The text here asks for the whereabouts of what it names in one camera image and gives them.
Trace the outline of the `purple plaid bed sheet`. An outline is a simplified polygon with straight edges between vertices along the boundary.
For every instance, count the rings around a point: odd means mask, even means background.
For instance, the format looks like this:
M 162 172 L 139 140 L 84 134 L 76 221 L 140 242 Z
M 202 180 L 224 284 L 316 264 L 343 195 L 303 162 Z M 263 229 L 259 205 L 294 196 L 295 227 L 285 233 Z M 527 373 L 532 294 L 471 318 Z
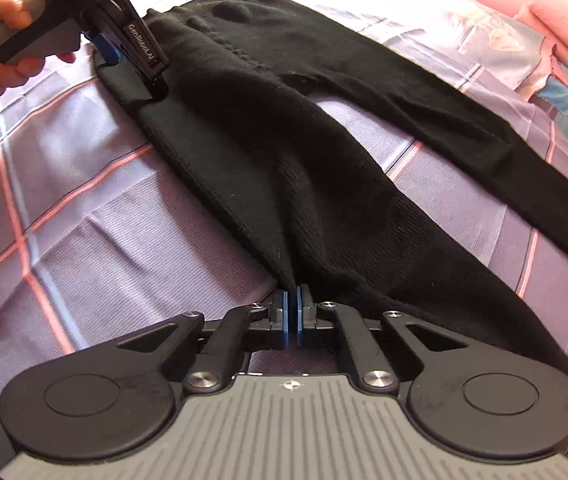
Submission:
M 568 355 L 568 257 L 398 128 L 316 103 Z M 0 390 L 31 366 L 188 309 L 216 318 L 274 287 L 113 101 L 89 50 L 0 98 Z

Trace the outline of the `light blue patterned pillow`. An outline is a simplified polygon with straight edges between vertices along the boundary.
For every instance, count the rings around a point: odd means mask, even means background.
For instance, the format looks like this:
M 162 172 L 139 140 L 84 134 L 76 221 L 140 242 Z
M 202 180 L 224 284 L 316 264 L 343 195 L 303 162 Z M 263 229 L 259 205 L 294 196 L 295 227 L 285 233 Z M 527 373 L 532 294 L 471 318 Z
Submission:
M 464 62 L 568 115 L 568 47 L 529 9 L 510 18 L 476 0 L 334 0 L 319 10 L 426 70 Z

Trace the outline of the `black knit pants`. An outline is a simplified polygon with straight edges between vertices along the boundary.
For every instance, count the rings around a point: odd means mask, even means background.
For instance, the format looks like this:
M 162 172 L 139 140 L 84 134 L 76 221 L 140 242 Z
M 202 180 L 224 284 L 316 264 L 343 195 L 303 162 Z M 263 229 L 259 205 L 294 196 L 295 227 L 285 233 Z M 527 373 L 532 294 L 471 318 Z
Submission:
M 505 120 L 290 0 L 193 0 L 145 21 L 169 58 L 167 95 L 150 98 L 127 62 L 97 61 L 101 82 L 278 281 L 369 315 L 400 307 L 568 375 L 534 312 L 311 94 L 423 141 L 568 253 L 568 180 Z

